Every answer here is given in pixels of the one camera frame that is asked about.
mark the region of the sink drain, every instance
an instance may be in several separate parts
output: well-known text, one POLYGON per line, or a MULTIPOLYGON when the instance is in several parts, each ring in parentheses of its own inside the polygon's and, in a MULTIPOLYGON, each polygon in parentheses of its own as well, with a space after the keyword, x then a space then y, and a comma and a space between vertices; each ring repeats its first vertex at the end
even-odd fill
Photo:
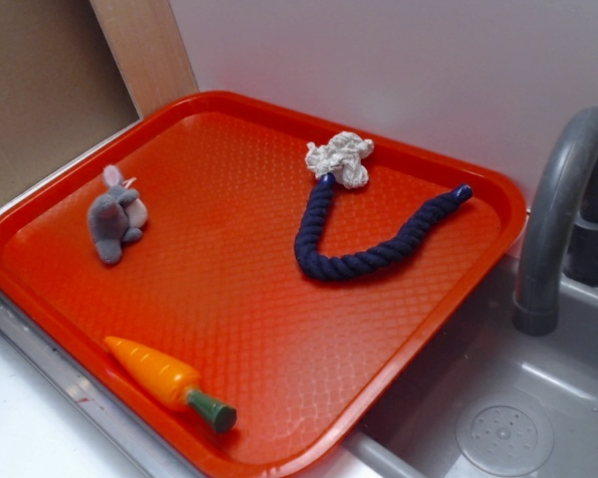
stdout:
POLYGON ((515 395, 492 395, 472 403, 458 419, 456 440, 473 465, 495 476, 531 473, 553 449, 547 417, 515 395))

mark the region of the plastic tray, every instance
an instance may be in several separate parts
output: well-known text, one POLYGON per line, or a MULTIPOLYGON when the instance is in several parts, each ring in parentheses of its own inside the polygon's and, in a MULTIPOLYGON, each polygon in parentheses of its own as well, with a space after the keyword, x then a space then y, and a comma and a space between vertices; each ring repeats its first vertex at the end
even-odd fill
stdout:
POLYGON ((183 99, 0 217, 0 289, 186 459, 212 476, 284 476, 360 419, 521 231, 510 181, 368 132, 370 183, 336 191, 321 251, 392 237, 429 197, 474 198, 415 256, 347 283, 305 278, 293 241, 315 179, 306 143, 354 130, 230 93, 183 99), (86 216, 115 163, 149 210, 107 267, 86 216), (150 399, 108 354, 128 338, 189 362, 238 421, 212 433, 150 399))

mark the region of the gray sink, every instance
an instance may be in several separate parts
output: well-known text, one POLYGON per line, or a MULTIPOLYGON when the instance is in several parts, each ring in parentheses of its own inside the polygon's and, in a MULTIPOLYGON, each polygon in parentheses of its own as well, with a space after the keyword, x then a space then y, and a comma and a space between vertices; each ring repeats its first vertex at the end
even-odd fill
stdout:
POLYGON ((515 271, 506 257, 360 423, 397 475, 598 477, 598 291, 563 279, 557 329, 531 337, 515 271))

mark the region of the gray faucet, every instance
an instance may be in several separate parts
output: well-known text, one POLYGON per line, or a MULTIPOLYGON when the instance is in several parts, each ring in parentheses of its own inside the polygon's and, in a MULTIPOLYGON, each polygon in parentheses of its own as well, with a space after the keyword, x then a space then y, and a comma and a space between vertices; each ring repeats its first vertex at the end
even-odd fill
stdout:
POLYGON ((543 336, 558 322, 561 273, 598 286, 598 108, 558 138, 536 192, 520 256, 514 324, 543 336))

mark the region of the bunny ear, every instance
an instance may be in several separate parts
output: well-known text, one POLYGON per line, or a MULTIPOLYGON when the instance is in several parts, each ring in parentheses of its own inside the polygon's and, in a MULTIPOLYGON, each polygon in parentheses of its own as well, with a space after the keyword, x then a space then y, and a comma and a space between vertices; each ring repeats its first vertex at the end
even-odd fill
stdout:
POLYGON ((116 186, 122 184, 123 181, 122 173, 116 166, 109 164, 104 168, 104 183, 106 186, 116 186))

